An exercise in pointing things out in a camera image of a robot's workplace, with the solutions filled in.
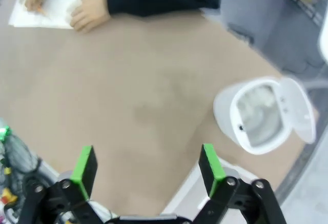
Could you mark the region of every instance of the green object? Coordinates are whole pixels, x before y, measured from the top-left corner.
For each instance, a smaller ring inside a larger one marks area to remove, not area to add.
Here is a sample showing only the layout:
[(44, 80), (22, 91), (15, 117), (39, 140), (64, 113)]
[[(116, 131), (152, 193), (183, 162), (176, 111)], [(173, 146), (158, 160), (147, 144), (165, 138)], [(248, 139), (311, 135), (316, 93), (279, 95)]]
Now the green object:
[(203, 144), (199, 157), (199, 167), (208, 196), (213, 197), (218, 185), (226, 177), (226, 173), (215, 153), (212, 144)]
[(0, 128), (0, 142), (5, 143), (8, 136), (11, 135), (11, 129), (9, 126)]
[(74, 184), (77, 184), (85, 197), (85, 199), (89, 199), (90, 196), (87, 192), (87, 189), (83, 183), (83, 177), (85, 175), (85, 171), (87, 169), (87, 164), (89, 161), (89, 155), (91, 154), (91, 151), (93, 150), (92, 146), (84, 146), (82, 149), (82, 152), (80, 154), (80, 157), (77, 161), (77, 164), (75, 166), (75, 169), (70, 177), (71, 181)]

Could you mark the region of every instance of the gray floor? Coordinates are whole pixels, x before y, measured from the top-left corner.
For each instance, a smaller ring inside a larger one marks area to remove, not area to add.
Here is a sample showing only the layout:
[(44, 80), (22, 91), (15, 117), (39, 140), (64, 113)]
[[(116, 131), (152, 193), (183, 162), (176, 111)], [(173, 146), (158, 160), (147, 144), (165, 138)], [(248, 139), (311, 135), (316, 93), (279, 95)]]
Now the gray floor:
[(288, 224), (328, 222), (328, 130), (322, 136), (308, 167), (281, 206)]
[[(220, 11), (209, 11), (213, 19), (247, 39), (273, 65), (286, 75), (302, 81), (328, 79), (328, 65), (323, 61), (318, 38), (320, 27), (292, 0), (221, 0)], [(324, 16), (327, 0), (316, 5)], [(311, 100), (320, 113), (317, 138), (328, 124), (328, 87), (308, 90)], [(282, 202), (297, 181), (315, 145), (306, 146), (293, 166), (292, 177), (287, 177), (277, 190)]]

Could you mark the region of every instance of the beige tabletop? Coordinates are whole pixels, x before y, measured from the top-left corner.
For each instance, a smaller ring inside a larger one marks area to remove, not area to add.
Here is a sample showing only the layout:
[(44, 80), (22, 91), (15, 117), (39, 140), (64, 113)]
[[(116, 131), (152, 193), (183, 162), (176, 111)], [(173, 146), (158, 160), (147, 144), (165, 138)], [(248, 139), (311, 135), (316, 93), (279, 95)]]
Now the beige tabletop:
[(224, 87), (279, 76), (257, 52), (199, 13), (112, 19), (95, 31), (13, 28), (0, 7), (1, 116), (59, 172), (94, 145), (92, 197), (119, 214), (159, 213), (202, 143), (276, 188), (303, 147), (295, 135), (254, 156), (217, 126)]

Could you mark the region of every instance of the notebook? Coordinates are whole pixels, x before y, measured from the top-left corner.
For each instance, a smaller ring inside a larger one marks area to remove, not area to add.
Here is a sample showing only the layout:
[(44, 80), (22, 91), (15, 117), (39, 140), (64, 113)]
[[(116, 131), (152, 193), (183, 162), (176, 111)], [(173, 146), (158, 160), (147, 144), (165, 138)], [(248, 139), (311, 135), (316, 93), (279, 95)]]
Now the notebook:
[(74, 6), (78, 6), (79, 0), (45, 0), (43, 10), (46, 16), (28, 12), (24, 4), (25, 0), (16, 0), (9, 25), (23, 28), (72, 29), (69, 25), (70, 14)]

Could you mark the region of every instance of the white object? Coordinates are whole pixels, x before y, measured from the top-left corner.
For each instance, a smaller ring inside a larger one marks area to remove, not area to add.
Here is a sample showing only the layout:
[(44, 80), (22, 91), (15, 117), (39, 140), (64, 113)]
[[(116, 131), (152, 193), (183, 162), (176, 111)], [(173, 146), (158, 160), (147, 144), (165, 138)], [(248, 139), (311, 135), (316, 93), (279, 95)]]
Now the white object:
[(213, 110), (222, 132), (251, 154), (275, 150), (292, 129), (306, 143), (316, 138), (312, 105), (291, 78), (263, 77), (230, 86), (215, 97)]
[(9, 25), (25, 28), (72, 28), (69, 25), (70, 10), (72, 10), (74, 4), (78, 4), (78, 0), (45, 0), (43, 10), (46, 16), (40, 13), (28, 12), (24, 3), (25, 0), (16, 0), (9, 19)]
[[(254, 174), (246, 171), (245, 169), (232, 165), (227, 161), (219, 158), (221, 165), (227, 175), (230, 175), (228, 171), (233, 170), (239, 174), (243, 181), (250, 183), (258, 177)], [(199, 165), (196, 164), (186, 180), (181, 185), (178, 192), (171, 199), (169, 204), (165, 207), (162, 214), (177, 214), (179, 216), (186, 217), (190, 220), (194, 220), (199, 211), (203, 208), (205, 203), (209, 200), (206, 192), (206, 188), (201, 176)], [(222, 224), (242, 224), (246, 223), (245, 219), (241, 215), (239, 210), (228, 210)]]
[(320, 38), (319, 38), (319, 48), (323, 59), (328, 64), (328, 5), (326, 9), (326, 15), (323, 20)]

